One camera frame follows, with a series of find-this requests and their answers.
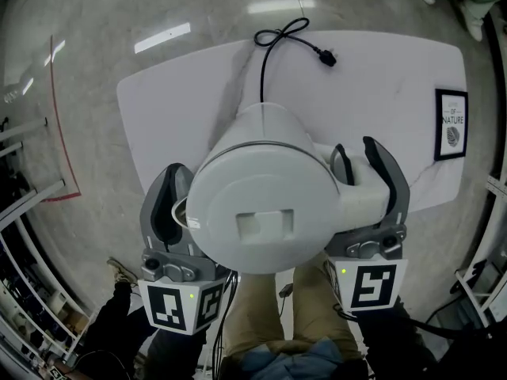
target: gray floor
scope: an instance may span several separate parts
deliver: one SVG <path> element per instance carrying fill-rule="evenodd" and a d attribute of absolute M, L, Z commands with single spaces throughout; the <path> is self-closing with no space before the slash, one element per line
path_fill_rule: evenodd
<path fill-rule="evenodd" d="M 248 13 L 248 5 L 283 1 L 289 8 Z M 453 272 L 471 245 L 486 198 L 484 184 L 496 139 L 496 91 L 487 42 L 471 39 L 448 0 L 9 0 L 2 22 L 4 91 L 32 86 L 0 115 L 13 124 L 47 116 L 47 130 L 29 134 L 20 156 L 37 187 L 59 176 L 76 190 L 55 123 L 50 66 L 63 136 L 82 196 L 43 203 L 30 219 L 55 265 L 94 308 L 110 295 L 105 260 L 138 269 L 143 241 L 138 215 L 143 193 L 116 100 L 116 85 L 136 71 L 217 44 L 280 28 L 302 14 L 311 29 L 365 29 L 419 36 L 461 49 L 470 94 L 468 153 L 458 198 L 407 220 L 410 268 L 402 289 L 415 317 L 426 317 L 447 298 Z M 190 22 L 192 32 L 134 53 L 134 44 Z"/>

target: cord plug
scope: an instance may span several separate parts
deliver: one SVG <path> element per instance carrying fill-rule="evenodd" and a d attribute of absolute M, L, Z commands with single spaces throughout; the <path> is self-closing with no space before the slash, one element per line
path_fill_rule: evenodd
<path fill-rule="evenodd" d="M 284 288 L 280 290 L 280 293 L 278 293 L 278 295 L 280 296 L 280 298 L 286 298 L 292 294 L 293 289 L 294 285 L 292 283 L 286 284 Z"/>
<path fill-rule="evenodd" d="M 319 51 L 318 58 L 324 65 L 327 65 L 328 67 L 333 67 L 336 63 L 336 58 L 333 55 L 333 52 L 328 51 L 327 49 L 325 51 Z"/>

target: white cylindrical object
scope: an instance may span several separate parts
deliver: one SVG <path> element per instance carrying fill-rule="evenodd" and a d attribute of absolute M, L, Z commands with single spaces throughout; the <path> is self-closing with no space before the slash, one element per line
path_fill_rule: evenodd
<path fill-rule="evenodd" d="M 236 120 L 206 157 L 200 170 L 224 151 L 255 143 L 275 143 L 299 148 L 310 156 L 322 160 L 310 137 L 292 112 L 278 104 L 257 103 L 239 112 Z"/>
<path fill-rule="evenodd" d="M 217 142 L 186 201 L 190 234 L 217 263 L 265 274 L 294 268 L 333 235 L 382 219 L 389 189 L 365 157 L 357 185 L 336 180 L 298 119 L 255 104 Z"/>

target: black cable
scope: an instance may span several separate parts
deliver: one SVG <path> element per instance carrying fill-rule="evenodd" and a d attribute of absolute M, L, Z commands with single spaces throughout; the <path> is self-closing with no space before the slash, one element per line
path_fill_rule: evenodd
<path fill-rule="evenodd" d="M 463 300 L 464 299 L 464 295 L 460 295 L 459 297 L 456 297 L 454 298 L 453 300 L 451 300 L 450 302 L 447 302 L 446 304 L 443 304 L 443 306 L 437 308 L 436 310 L 434 310 L 431 315 L 429 316 L 429 318 L 425 321 L 425 324 L 428 324 L 428 322 L 430 322 L 432 320 L 433 317 L 435 317 L 435 315 L 437 315 L 441 310 L 443 310 L 444 308 L 447 308 L 449 307 L 451 304 L 454 304 L 455 302 L 459 301 L 459 300 Z"/>
<path fill-rule="evenodd" d="M 280 315 L 279 315 L 279 317 L 281 317 L 281 316 L 282 316 L 282 313 L 284 312 L 284 306 L 285 306 L 285 299 L 286 299 L 286 298 L 287 298 L 287 297 L 284 297 L 284 301 L 282 302 L 282 309 L 280 310 Z"/>
<path fill-rule="evenodd" d="M 128 373 L 127 369 L 125 369 L 125 366 L 122 364 L 120 358 L 118 358 L 118 356 L 116 356 L 114 353 L 112 353 L 111 351 L 106 351 L 106 350 L 102 350 L 102 349 L 99 349 L 99 350 L 96 350 L 96 351 L 90 351 L 88 353 L 85 353 L 83 356 L 80 356 L 78 361 L 74 364 L 74 366 L 67 372 L 67 373 L 62 373 L 63 376 L 65 376 L 67 378 L 67 376 L 70 374 L 70 373 L 74 373 L 75 371 L 78 371 L 78 365 L 80 364 L 80 362 L 83 360 L 83 358 L 87 357 L 87 356 L 90 356 L 90 355 L 93 355 L 95 353 L 99 353 L 99 352 L 104 352 L 104 353 L 109 353 L 111 356 L 113 356 L 114 358 L 116 358 L 116 360 L 118 361 L 118 363 L 120 364 L 121 368 L 124 370 L 124 373 L 125 375 L 127 376 L 128 380 L 131 380 L 131 377 L 130 377 L 130 374 Z"/>
<path fill-rule="evenodd" d="M 222 321 L 220 322 L 220 326 L 215 338 L 215 343 L 213 344 L 212 349 L 212 379 L 217 380 L 220 372 L 220 364 L 222 362 L 222 353 L 223 353 L 223 324 L 225 322 L 225 318 L 231 308 L 232 300 L 236 294 L 236 290 L 238 288 L 238 273 L 231 272 L 227 277 L 226 281 L 226 289 L 231 286 L 231 292 L 229 294 L 229 301 L 227 303 L 227 307 L 223 313 Z"/>
<path fill-rule="evenodd" d="M 299 27 L 296 27 L 294 29 L 290 29 L 294 24 L 298 22 L 303 22 L 303 25 L 300 25 Z M 253 41 L 255 44 L 259 47 L 268 47 L 268 50 L 266 51 L 266 54 L 264 56 L 264 60 L 262 61 L 262 68 L 261 68 L 261 93 L 260 93 L 260 99 L 261 103 L 264 103 L 264 74 L 266 70 L 266 63 L 268 62 L 268 56 L 271 53 L 271 50 L 275 47 L 276 44 L 282 39 L 282 38 L 288 38 L 290 40 L 298 41 L 301 44 L 305 44 L 311 49 L 313 49 L 314 52 L 317 53 L 320 61 L 327 65 L 328 67 L 333 67 L 336 63 L 336 58 L 333 55 L 333 52 L 331 51 L 322 51 L 315 45 L 309 43 L 308 41 L 302 40 L 301 38 L 297 38 L 296 36 L 293 36 L 295 32 L 302 31 L 310 24 L 310 20 L 308 20 L 306 17 L 296 18 L 295 20 L 292 20 L 287 25 L 285 25 L 282 29 L 262 29 L 261 31 L 257 31 L 255 35 L 253 36 Z M 260 36 L 262 34 L 274 34 L 275 37 L 270 40 L 269 42 L 261 42 Z"/>
<path fill-rule="evenodd" d="M 352 322 L 359 322 L 357 317 L 354 317 L 345 311 L 341 309 L 340 304 L 335 304 L 333 306 L 333 309 L 337 312 L 337 314 L 342 317 L 343 319 L 347 321 Z M 488 336 L 493 332 L 496 331 L 505 331 L 507 329 L 507 318 L 504 318 L 503 321 L 494 323 L 486 328 L 480 328 L 480 329 L 472 329 L 472 330 L 454 330 L 454 329 L 446 329 L 446 328 L 440 328 L 432 325 L 428 325 L 424 322 L 420 322 L 417 320 L 414 320 L 412 318 L 407 317 L 401 317 L 399 315 L 389 314 L 387 311 L 382 316 L 382 319 L 392 319 L 392 320 L 400 320 L 404 321 L 408 324 L 417 326 L 420 329 L 424 329 L 425 331 L 429 333 L 434 333 L 435 335 L 442 336 L 443 338 L 456 340 L 460 338 L 464 338 L 465 336 Z"/>

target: white lid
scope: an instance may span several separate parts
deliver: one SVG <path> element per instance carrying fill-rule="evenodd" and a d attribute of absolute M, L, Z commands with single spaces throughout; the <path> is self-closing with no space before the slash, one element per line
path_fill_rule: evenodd
<path fill-rule="evenodd" d="M 286 146 L 242 146 L 194 178 L 187 223 L 215 262 L 245 273 L 294 268 L 334 234 L 338 192 L 330 171 Z"/>

